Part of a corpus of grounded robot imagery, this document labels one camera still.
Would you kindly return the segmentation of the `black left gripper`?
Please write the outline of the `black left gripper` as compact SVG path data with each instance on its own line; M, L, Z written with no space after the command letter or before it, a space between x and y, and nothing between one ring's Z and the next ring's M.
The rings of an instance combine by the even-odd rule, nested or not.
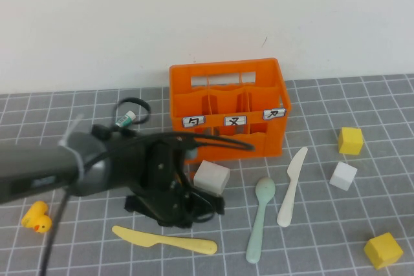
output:
M159 226L178 228L211 220L212 208L223 215L224 198L209 196L206 200L193 194L176 155L178 152L165 142L150 146L146 170L140 177L141 192L127 196L124 209L152 218Z

